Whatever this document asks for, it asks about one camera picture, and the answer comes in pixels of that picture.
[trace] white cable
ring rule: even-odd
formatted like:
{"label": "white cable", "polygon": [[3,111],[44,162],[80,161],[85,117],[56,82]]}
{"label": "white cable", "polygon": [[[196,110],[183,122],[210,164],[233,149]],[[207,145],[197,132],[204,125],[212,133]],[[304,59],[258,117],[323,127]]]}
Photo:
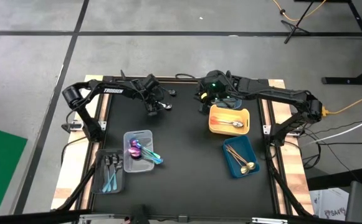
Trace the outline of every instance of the white cable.
{"label": "white cable", "polygon": [[322,139],[318,139],[318,140],[315,140],[315,141],[312,141],[312,142],[306,143],[306,144],[305,144],[305,145],[303,145],[303,146],[307,146],[307,145],[309,145],[309,144],[313,144],[313,143],[316,143],[316,142],[318,142],[318,141],[323,141],[323,140],[326,140],[326,139],[330,139],[330,138],[334,138],[334,137],[337,137],[337,136],[341,136],[342,134],[345,134],[345,133],[348,133],[348,132],[350,132],[350,131],[353,131],[353,130],[355,130],[355,129],[357,129],[357,128],[361,127],[361,126],[362,126],[362,123],[361,123],[361,124],[359,124],[359,125],[357,125],[357,126],[355,126],[354,128],[350,128],[350,129],[348,129],[347,131],[343,131],[342,133],[338,133],[338,134],[334,134],[334,135],[329,136],[329,137],[325,137],[325,138],[322,138]]}

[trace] metal clamp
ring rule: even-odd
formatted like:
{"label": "metal clamp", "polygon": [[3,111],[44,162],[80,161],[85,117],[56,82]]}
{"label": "metal clamp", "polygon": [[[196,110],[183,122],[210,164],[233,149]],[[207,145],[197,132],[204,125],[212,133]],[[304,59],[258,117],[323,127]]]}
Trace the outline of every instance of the metal clamp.
{"label": "metal clamp", "polygon": [[[98,121],[100,127],[102,128],[102,131],[106,131],[106,121]],[[83,128],[83,122],[82,121],[77,121],[77,120],[73,120],[70,123],[70,131],[82,131]]]}
{"label": "metal clamp", "polygon": [[287,224],[287,220],[279,220],[274,218],[253,218],[252,223],[260,224]]}
{"label": "metal clamp", "polygon": [[[264,135],[269,135],[270,134],[270,127],[271,127],[270,125],[263,125],[262,126],[262,130],[264,132]],[[287,133],[287,136],[300,136],[301,132],[302,132],[302,130],[297,128],[296,130]]]}
{"label": "metal clamp", "polygon": [[264,135],[270,134],[270,125],[263,125],[262,130],[264,131]]}

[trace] tripod leg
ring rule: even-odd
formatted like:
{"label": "tripod leg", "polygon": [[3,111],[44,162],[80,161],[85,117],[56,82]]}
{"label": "tripod leg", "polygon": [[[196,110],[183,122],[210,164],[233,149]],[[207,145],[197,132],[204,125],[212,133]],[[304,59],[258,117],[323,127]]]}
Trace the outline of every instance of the tripod leg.
{"label": "tripod leg", "polygon": [[285,42],[284,42],[285,44],[287,44],[287,42],[290,40],[290,38],[292,38],[294,32],[295,32],[297,29],[298,29],[298,30],[301,30],[301,31],[303,31],[303,32],[305,32],[305,33],[307,33],[307,34],[309,34],[308,31],[299,28],[298,25],[300,25],[301,21],[304,19],[304,17],[305,17],[305,15],[307,14],[308,10],[310,10],[310,8],[311,8],[311,6],[312,6],[312,4],[313,4],[314,1],[315,1],[315,0],[312,0],[312,1],[311,1],[310,5],[307,7],[307,9],[305,10],[304,14],[301,16],[300,20],[298,20],[298,22],[297,22],[296,25],[293,25],[293,24],[288,23],[288,22],[286,22],[286,21],[281,21],[283,24],[287,24],[287,25],[293,27],[293,30],[289,33],[289,35],[287,36],[287,38],[286,38],[286,40],[285,40]]}

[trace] wooden board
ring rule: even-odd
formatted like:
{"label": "wooden board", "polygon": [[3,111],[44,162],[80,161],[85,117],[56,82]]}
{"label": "wooden board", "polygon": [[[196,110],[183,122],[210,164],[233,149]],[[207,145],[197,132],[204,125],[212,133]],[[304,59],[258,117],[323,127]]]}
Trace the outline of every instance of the wooden board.
{"label": "wooden board", "polygon": [[[96,75],[96,76],[87,75],[85,77],[85,81],[91,79],[102,80],[102,78],[103,76],[101,75]],[[279,88],[285,88],[283,80],[269,80],[269,85],[276,86]],[[100,121],[105,120],[107,103],[108,103],[108,96],[105,95],[103,97],[102,109],[99,116]],[[291,116],[289,105],[283,103],[276,103],[276,102],[273,102],[272,104],[274,107],[276,122],[281,123]],[[87,105],[87,110],[91,116],[95,114],[96,107],[97,107],[97,98],[93,99],[93,101]],[[265,100],[263,100],[263,107],[265,113],[265,123],[270,124],[269,111]],[[72,134],[69,137],[69,142],[73,141],[74,139],[81,138],[83,136],[84,134],[82,131],[72,132]],[[286,141],[298,144],[297,140],[293,137],[287,137]],[[95,153],[98,148],[99,144],[93,145],[91,161],[94,160]],[[65,199],[68,196],[70,196],[70,194],[73,192],[73,190],[80,182],[82,169],[85,162],[85,157],[87,155],[87,149],[88,149],[88,141],[86,139],[83,141],[79,141],[73,145],[70,145],[67,148],[62,169],[60,170],[59,180],[56,186],[56,191],[54,199],[52,201],[51,208],[57,208],[61,206],[64,203]],[[313,213],[310,194],[308,191],[307,180],[305,178],[304,168],[300,157],[300,151],[298,150],[297,147],[289,144],[286,144],[283,147],[281,147],[281,150],[282,150],[282,159],[286,173],[287,185],[290,187],[290,190],[296,196],[297,200],[304,206],[304,208],[308,212]],[[276,159],[274,159],[274,163],[277,168],[278,164]],[[81,208],[87,207],[90,186],[91,186],[91,181],[87,184],[84,190]],[[286,214],[283,193],[278,184],[277,184],[277,193],[279,198],[280,211],[281,213]]]}

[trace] wooden table frame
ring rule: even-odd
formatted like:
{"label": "wooden table frame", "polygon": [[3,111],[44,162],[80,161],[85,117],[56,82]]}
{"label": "wooden table frame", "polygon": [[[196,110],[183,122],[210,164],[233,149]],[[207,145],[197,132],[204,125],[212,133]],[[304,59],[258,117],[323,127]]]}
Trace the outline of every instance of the wooden table frame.
{"label": "wooden table frame", "polygon": [[[85,82],[96,79],[103,80],[103,75],[87,75],[85,77]],[[269,80],[270,86],[275,86],[278,88],[285,88],[285,84],[283,80]],[[88,94],[88,90],[82,90],[82,95],[86,96]],[[98,116],[99,121],[106,121],[107,114],[107,105],[109,101],[109,95],[103,94],[101,96],[101,108],[100,114],[95,114],[97,112],[98,97],[95,97],[87,106],[87,111],[91,116]],[[262,100],[262,107],[265,115],[265,124],[270,125],[270,110],[268,107],[268,103],[265,100]],[[275,122],[282,123],[289,117],[291,117],[290,105],[284,103],[272,102],[272,107],[274,111]],[[75,119],[80,120],[79,116],[76,114]],[[84,137],[83,131],[74,131],[71,132],[69,137],[69,142],[76,140],[78,138]],[[298,144],[297,139],[291,136],[286,137],[286,141]],[[62,164],[62,168],[60,170],[59,179],[57,181],[56,190],[54,194],[54,198],[52,201],[51,209],[57,208],[61,206],[68,196],[74,191],[77,185],[80,182],[83,174],[83,168],[85,164],[85,159],[87,158],[87,151],[90,147],[87,139],[83,139],[76,143],[69,145],[66,149],[64,155],[64,161]],[[95,160],[95,153],[99,149],[100,143],[92,143],[92,154],[90,161]],[[275,153],[275,148],[271,147],[271,152]],[[313,214],[313,207],[311,204],[310,193],[308,190],[307,180],[305,178],[303,163],[301,160],[300,151],[297,147],[291,144],[285,144],[280,148],[280,155],[283,160],[283,169],[285,171],[287,185],[297,198],[297,200],[303,205],[304,209],[311,214]],[[273,162],[277,169],[278,167],[278,159],[275,157]],[[90,186],[92,184],[92,180],[87,184],[84,192],[82,201],[80,203],[80,208],[87,208],[88,198],[90,195]],[[276,191],[279,200],[279,210],[281,214],[286,214],[286,204],[283,197],[283,192],[278,183],[276,183]]]}

